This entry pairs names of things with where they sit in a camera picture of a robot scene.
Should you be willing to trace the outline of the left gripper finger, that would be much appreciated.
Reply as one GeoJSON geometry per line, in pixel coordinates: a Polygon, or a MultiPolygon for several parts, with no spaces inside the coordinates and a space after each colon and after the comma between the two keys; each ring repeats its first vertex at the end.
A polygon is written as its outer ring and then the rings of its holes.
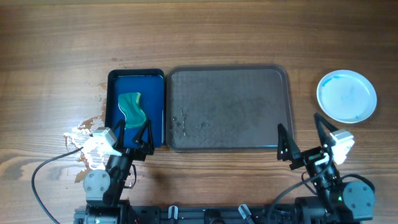
{"type": "Polygon", "coordinates": [[[124,119],[120,119],[118,123],[112,128],[113,133],[116,133],[119,130],[119,135],[117,142],[115,144],[115,148],[123,148],[124,147],[124,131],[125,131],[126,122],[124,119]]]}
{"type": "Polygon", "coordinates": [[[138,130],[133,138],[133,143],[136,145],[136,148],[142,153],[147,155],[154,154],[155,146],[152,134],[152,122],[150,119],[147,119],[138,130]]]}

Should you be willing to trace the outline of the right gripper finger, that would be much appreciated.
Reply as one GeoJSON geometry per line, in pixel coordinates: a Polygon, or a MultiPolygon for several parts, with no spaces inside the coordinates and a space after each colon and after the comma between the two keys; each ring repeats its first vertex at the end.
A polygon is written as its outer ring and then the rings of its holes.
{"type": "Polygon", "coordinates": [[[277,160],[294,161],[301,158],[301,151],[296,145],[293,137],[286,130],[282,123],[277,126],[278,145],[277,145],[277,160]]]}
{"type": "Polygon", "coordinates": [[[314,121],[315,121],[315,126],[317,129],[318,137],[320,140],[321,145],[323,146],[326,144],[328,135],[326,134],[325,128],[329,130],[329,132],[334,132],[337,131],[338,128],[334,125],[332,125],[329,121],[327,121],[321,114],[315,113],[313,115],[314,121]]]}

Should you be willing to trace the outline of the green scrubbing sponge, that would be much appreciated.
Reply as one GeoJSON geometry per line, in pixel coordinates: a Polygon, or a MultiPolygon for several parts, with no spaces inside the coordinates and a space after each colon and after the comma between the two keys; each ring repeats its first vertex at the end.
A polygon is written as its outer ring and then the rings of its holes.
{"type": "Polygon", "coordinates": [[[118,96],[119,110],[125,117],[125,128],[139,128],[147,120],[146,114],[140,106],[141,93],[124,93],[118,96]]]}

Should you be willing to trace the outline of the white plate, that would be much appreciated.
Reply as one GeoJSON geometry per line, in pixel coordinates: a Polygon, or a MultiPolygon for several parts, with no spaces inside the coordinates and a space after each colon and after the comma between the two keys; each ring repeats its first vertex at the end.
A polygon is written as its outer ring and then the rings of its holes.
{"type": "Polygon", "coordinates": [[[326,74],[317,85],[316,96],[327,116],[346,124],[368,119],[377,107],[373,84],[352,70],[335,70],[326,74]]]}

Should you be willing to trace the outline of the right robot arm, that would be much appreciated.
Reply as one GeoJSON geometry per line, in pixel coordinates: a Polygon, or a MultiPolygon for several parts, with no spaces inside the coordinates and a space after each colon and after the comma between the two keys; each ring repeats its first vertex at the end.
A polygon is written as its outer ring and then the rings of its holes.
{"type": "Polygon", "coordinates": [[[267,223],[362,223],[373,218],[376,188],[358,174],[340,175],[337,167],[354,146],[354,136],[322,115],[314,115],[320,145],[301,151],[278,124],[277,159],[290,169],[305,168],[308,178],[284,190],[267,209],[267,223]]]}

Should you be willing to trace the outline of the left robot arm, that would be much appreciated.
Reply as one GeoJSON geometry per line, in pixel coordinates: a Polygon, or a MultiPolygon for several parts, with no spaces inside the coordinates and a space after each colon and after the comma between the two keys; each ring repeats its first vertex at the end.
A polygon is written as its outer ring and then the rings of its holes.
{"type": "Polygon", "coordinates": [[[109,155],[105,168],[91,171],[84,179],[86,208],[76,211],[75,223],[137,223],[136,214],[129,200],[122,200],[127,178],[136,175],[134,161],[144,161],[154,153],[151,120],[146,120],[132,141],[134,148],[124,147],[125,120],[121,119],[113,128],[99,128],[92,140],[99,144],[99,150],[109,155]]]}

